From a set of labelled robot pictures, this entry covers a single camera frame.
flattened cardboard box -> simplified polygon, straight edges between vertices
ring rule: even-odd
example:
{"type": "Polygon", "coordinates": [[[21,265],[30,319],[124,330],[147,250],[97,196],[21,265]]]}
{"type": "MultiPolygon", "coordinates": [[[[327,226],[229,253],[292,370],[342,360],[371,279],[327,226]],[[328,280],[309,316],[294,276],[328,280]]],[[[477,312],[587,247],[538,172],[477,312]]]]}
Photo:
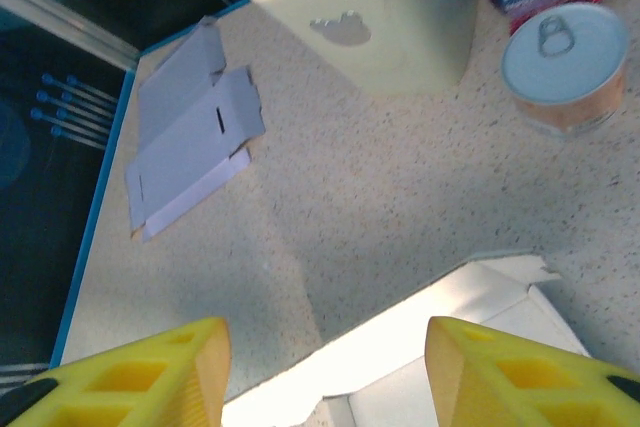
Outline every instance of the flattened cardboard box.
{"type": "Polygon", "coordinates": [[[125,181],[143,241],[249,165],[241,146],[265,131],[248,69],[221,74],[224,65],[219,32],[203,21],[139,89],[138,155],[125,181]]]}

tin can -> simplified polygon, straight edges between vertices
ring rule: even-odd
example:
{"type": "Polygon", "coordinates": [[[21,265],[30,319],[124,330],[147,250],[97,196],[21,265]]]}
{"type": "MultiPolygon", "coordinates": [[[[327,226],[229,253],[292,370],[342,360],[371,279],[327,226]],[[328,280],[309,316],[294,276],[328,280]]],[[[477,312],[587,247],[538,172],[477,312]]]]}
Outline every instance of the tin can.
{"type": "Polygon", "coordinates": [[[502,76],[537,127],[576,135],[622,104],[629,32],[610,9],[573,3],[539,13],[511,37],[502,76]]]}

open white box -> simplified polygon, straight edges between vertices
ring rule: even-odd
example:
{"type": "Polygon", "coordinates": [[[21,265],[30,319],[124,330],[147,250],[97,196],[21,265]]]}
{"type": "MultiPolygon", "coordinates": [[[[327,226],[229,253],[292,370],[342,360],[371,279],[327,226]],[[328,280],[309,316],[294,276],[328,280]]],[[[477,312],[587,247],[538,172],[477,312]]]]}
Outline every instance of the open white box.
{"type": "Polygon", "coordinates": [[[447,315],[588,355],[535,286],[559,279],[542,258],[469,261],[229,401],[224,427],[289,427],[327,399],[337,427],[437,427],[424,367],[432,316],[447,315]]]}

pull ring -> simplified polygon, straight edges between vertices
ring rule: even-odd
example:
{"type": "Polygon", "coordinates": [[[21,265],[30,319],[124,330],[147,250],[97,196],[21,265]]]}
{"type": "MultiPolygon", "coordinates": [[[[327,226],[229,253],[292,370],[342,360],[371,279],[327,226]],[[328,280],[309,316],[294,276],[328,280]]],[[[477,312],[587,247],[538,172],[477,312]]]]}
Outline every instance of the pull ring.
{"type": "Polygon", "coordinates": [[[575,45],[576,39],[573,36],[573,32],[571,32],[571,29],[561,16],[551,15],[540,22],[538,51],[543,57],[558,57],[569,52],[575,45]],[[548,41],[556,36],[564,38],[564,46],[554,49],[548,44],[548,41]]]}

white cardboard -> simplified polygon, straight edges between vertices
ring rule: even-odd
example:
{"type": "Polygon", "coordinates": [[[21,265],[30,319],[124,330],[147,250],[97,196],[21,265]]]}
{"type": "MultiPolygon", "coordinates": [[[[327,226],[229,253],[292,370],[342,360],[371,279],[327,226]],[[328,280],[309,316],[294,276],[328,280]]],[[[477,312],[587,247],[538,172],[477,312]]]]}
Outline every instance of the white cardboard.
{"type": "MultiPolygon", "coordinates": [[[[432,316],[483,323],[532,293],[544,309],[554,311],[541,301],[537,289],[530,289],[532,283],[550,278],[556,277],[550,276],[544,261],[531,255],[462,265],[286,372],[230,400],[224,406],[222,423],[225,427],[299,425],[323,398],[357,392],[422,357],[432,316]],[[505,275],[507,265],[524,280],[505,275]]],[[[564,324],[557,313],[553,320],[564,324]]],[[[568,327],[562,331],[571,332],[568,327]]],[[[586,353],[572,333],[567,342],[575,351],[586,353]]]]}
{"type": "MultiPolygon", "coordinates": [[[[527,297],[485,320],[482,325],[586,355],[566,323],[562,321],[564,327],[561,327],[554,322],[553,316],[558,316],[555,309],[551,307],[548,311],[537,302],[538,295],[550,306],[532,285],[527,297]]],[[[353,394],[324,402],[328,404],[332,425],[336,427],[438,427],[431,399],[431,386],[422,356],[353,394]],[[337,400],[343,402],[342,409],[336,408],[340,405],[337,400]]]]}
{"type": "Polygon", "coordinates": [[[226,66],[215,19],[205,17],[138,88],[138,150],[205,95],[226,66]]]}
{"type": "Polygon", "coordinates": [[[248,69],[221,74],[224,65],[218,29],[205,19],[138,91],[140,142],[125,181],[143,241],[249,165],[238,149],[265,131],[248,69]]]}

